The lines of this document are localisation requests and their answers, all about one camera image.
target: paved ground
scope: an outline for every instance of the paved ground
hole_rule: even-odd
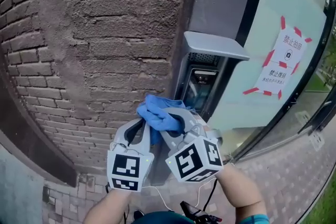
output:
[[[43,183],[0,145],[0,223],[42,224]]]
[[[237,165],[259,185],[267,204],[271,223],[295,223],[316,198],[336,162],[336,118],[324,129],[325,144],[316,151],[307,136],[273,152]],[[78,188],[64,187],[45,182],[43,223],[78,224],[87,211],[102,197],[104,176],[81,175]],[[201,188],[200,207],[205,204],[212,183]],[[197,191],[201,184],[181,184],[171,177],[159,187],[167,205],[176,212],[182,200],[197,203]],[[144,188],[134,194],[128,222],[133,220],[135,209],[144,212],[166,210],[154,188]],[[229,205],[219,187],[208,205],[208,211],[222,217],[225,223],[234,223],[234,209]]]

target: textured brick wall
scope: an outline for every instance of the textured brick wall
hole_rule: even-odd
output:
[[[8,73],[78,166],[105,167],[116,129],[164,95],[182,0],[0,0]]]

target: warning sign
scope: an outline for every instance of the warning sign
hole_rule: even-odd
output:
[[[264,95],[277,94],[280,99],[282,89],[297,70],[307,43],[311,41],[311,38],[303,38],[297,27],[286,27],[285,18],[282,16],[281,31],[273,50],[269,52],[262,65],[261,74],[254,87],[243,94],[252,92]]]

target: blue cloth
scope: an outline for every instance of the blue cloth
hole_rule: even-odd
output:
[[[176,131],[182,133],[180,122],[170,116],[163,109],[165,108],[186,108],[181,100],[170,100],[163,97],[156,97],[149,94],[145,101],[137,108],[137,113],[151,128],[151,144],[155,145],[160,142],[160,131]]]

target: wire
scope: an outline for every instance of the wire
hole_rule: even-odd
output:
[[[180,149],[178,148],[181,144],[183,143],[183,140],[181,142],[179,142],[179,144],[177,145],[177,150],[176,151],[179,151]]]
[[[215,180],[215,178],[210,179],[207,183],[205,183],[205,184],[203,184],[201,187],[199,187],[199,189],[198,189],[198,200],[197,200],[197,205],[195,205],[195,207],[197,207],[198,204],[200,203],[200,190],[201,190],[201,188],[202,188],[203,186],[205,186],[206,184],[210,183],[212,180]]]
[[[213,188],[212,188],[212,190],[211,190],[211,193],[210,193],[210,195],[209,195],[208,201],[206,201],[206,203],[205,203],[205,205],[204,205],[204,207],[203,207],[203,211],[204,211],[204,212],[205,212],[205,209],[206,209],[208,203],[210,202],[210,199],[211,199],[211,197],[212,197],[212,194],[213,194],[214,191],[215,191],[217,182],[218,182],[218,180],[216,179],[215,182],[214,182],[214,186],[213,186]]]
[[[159,195],[160,195],[160,197],[161,197],[161,199],[162,199],[162,201],[163,201],[163,203],[164,203],[164,206],[165,206],[169,211],[173,211],[172,209],[170,209],[170,208],[167,206],[167,204],[166,204],[166,202],[164,201],[164,199],[163,199],[163,197],[162,197],[160,191],[159,191],[156,187],[154,187],[154,186],[148,186],[148,187],[143,187],[143,188],[155,188],[155,189],[157,190],[157,192],[159,193]]]
[[[205,186],[206,184],[210,183],[212,180],[215,180],[215,178],[210,179],[208,182],[204,183],[203,185],[201,185],[201,186],[198,188],[197,204],[196,204],[194,207],[197,207],[198,204],[200,203],[200,191],[201,191],[201,188],[202,188],[203,186]],[[163,199],[163,197],[162,197],[160,191],[159,191],[156,187],[154,187],[154,186],[148,186],[148,187],[143,187],[143,188],[155,188],[155,189],[157,190],[157,192],[159,193],[159,195],[160,195],[160,197],[161,197],[161,199],[162,199],[162,201],[163,201],[164,206],[165,206],[169,211],[173,211],[172,209],[170,209],[170,208],[167,206],[167,204],[165,203],[165,201],[164,201],[164,199]]]
[[[126,220],[127,220],[127,218],[128,218],[128,214],[130,213],[130,205],[127,205],[127,215],[126,215],[126,213],[124,212],[124,224],[126,224]]]
[[[113,151],[117,145],[122,145],[122,146],[126,149],[125,153],[128,152],[128,151],[135,151],[138,155],[142,155],[142,156],[143,156],[143,154],[140,153],[139,151],[137,151],[137,150],[135,150],[135,149],[133,149],[133,148],[128,148],[128,147],[126,147],[124,144],[122,144],[122,143],[117,143],[117,142],[112,142],[112,143],[110,144],[110,150]]]

